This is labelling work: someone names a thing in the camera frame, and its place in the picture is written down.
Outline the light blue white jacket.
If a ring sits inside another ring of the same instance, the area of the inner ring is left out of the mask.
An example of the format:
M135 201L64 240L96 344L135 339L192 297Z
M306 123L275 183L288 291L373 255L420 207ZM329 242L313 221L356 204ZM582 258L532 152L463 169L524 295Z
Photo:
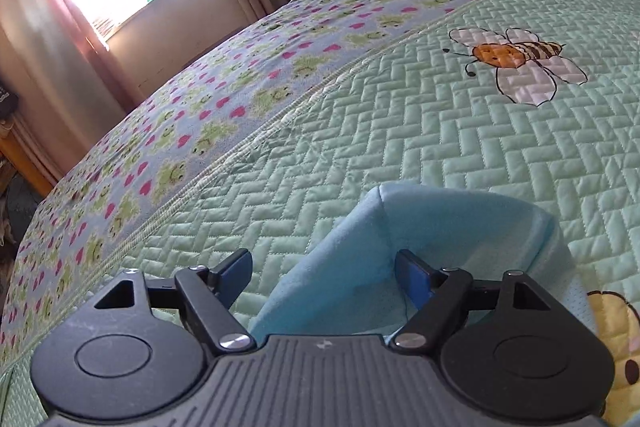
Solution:
M416 313L394 274L408 249L435 269L498 281L522 270L594 331L596 319L558 220L490 192L410 182L373 187L277 283L248 329L277 335L389 336Z

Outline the green quilted bee bedspread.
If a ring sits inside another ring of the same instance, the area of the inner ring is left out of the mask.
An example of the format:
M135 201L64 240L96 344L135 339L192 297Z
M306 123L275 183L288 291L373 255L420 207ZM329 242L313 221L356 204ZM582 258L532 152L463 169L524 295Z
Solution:
M44 418L36 343L125 269L254 256L273 288L371 188L531 202L563 230L639 421L639 0L292 0L168 80L43 199L1 325L1 421Z

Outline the pink left curtain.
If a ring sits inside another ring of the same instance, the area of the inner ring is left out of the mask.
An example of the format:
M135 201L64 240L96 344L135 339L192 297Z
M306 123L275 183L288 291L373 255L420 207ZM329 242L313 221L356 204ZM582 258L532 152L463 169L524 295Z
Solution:
M18 143L58 182L144 96L72 0L1 0L1 81Z

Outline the dark hanging tote bag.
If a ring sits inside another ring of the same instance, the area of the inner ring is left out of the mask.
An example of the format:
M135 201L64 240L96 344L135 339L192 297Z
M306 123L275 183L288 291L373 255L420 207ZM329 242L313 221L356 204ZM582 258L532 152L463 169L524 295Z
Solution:
M20 98L0 82L0 119L8 120L17 110Z

